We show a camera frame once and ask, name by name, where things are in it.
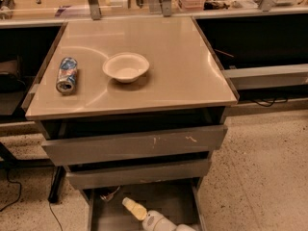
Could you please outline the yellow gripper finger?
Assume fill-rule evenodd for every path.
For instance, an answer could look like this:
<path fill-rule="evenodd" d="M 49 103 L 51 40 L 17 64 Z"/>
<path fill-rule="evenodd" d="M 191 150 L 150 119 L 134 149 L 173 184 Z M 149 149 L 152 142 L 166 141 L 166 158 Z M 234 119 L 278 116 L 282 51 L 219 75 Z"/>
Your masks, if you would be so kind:
<path fill-rule="evenodd" d="M 137 219 L 137 220 L 145 220 L 147 215 L 147 210 L 140 205 L 140 203 L 135 200 L 125 197 L 122 200 L 122 205 Z"/>

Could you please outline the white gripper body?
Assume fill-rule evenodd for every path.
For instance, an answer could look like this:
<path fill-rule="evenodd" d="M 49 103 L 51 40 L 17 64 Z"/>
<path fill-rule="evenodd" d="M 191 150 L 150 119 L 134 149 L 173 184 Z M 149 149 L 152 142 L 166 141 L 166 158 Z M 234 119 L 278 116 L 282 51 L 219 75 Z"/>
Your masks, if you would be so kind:
<path fill-rule="evenodd" d="M 144 231 L 174 231 L 176 225 L 157 211 L 148 211 L 141 223 Z"/>

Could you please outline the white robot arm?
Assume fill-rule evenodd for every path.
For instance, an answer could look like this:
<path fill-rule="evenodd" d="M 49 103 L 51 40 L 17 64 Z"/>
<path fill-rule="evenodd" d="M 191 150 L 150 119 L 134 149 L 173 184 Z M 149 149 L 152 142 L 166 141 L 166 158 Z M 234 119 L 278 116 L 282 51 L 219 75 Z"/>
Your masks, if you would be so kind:
<path fill-rule="evenodd" d="M 195 231 L 186 224 L 174 224 L 157 211 L 147 210 L 135 200 L 124 197 L 122 205 L 141 222 L 144 231 Z"/>

